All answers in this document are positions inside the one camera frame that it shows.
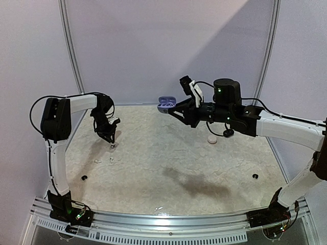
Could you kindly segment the purple earbud charging case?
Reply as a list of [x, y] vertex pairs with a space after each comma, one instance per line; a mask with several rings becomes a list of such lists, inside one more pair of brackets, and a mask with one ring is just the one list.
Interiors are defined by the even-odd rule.
[[173, 96], [161, 96], [158, 98], [159, 104], [157, 105], [157, 109], [160, 113], [168, 114], [168, 110], [170, 108], [175, 107], [176, 98]]

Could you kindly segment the pink earbud charging case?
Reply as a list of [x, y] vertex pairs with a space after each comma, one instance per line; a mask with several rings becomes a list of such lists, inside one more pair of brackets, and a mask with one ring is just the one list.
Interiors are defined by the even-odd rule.
[[217, 143], [217, 138], [214, 135], [209, 135], [207, 138], [207, 142], [210, 144], [216, 144]]

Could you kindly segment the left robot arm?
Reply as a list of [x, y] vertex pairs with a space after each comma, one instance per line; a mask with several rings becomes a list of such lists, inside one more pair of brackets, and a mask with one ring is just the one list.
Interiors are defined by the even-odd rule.
[[[40, 128], [32, 122], [35, 105], [46, 100], [41, 117]], [[90, 110], [94, 119], [94, 132], [108, 143], [115, 142], [115, 132], [120, 119], [114, 116], [112, 98], [100, 92], [89, 92], [68, 96], [46, 95], [37, 99], [29, 112], [32, 127], [42, 135], [48, 153], [50, 193], [64, 196], [69, 193], [66, 178], [65, 151], [72, 132], [71, 115]]]

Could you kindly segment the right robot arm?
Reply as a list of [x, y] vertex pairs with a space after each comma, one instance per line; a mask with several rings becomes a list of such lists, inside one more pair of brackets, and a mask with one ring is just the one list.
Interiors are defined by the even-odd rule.
[[247, 136], [272, 137], [296, 143], [313, 150], [308, 166], [287, 186], [273, 196], [264, 218], [276, 222], [298, 198], [326, 180], [326, 121], [291, 117], [269, 110], [264, 104], [244, 106], [240, 83], [232, 79], [217, 79], [213, 101], [205, 102], [200, 82], [188, 76], [180, 79], [188, 99], [168, 109], [168, 113], [192, 128], [200, 121], [207, 124], [225, 123]]

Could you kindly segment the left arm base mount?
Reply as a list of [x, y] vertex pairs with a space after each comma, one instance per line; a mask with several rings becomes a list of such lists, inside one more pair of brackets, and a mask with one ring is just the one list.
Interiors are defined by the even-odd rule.
[[73, 203], [78, 202], [72, 200], [70, 191], [65, 195], [56, 195], [48, 190], [47, 195], [51, 205], [50, 218], [70, 223], [71, 226], [91, 227], [94, 212], [82, 203], [82, 208], [73, 207]]

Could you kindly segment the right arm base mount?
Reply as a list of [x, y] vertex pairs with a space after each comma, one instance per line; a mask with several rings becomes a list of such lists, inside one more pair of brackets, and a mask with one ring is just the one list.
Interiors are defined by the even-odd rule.
[[295, 200], [294, 202], [296, 216], [294, 220], [291, 221], [289, 206], [286, 207], [278, 202], [281, 190], [282, 188], [279, 188], [275, 192], [267, 208], [246, 212], [247, 221], [249, 222], [251, 228], [282, 222], [284, 220], [287, 220], [287, 222], [280, 228], [281, 231], [284, 232], [293, 226], [298, 218], [299, 202], [298, 200]]

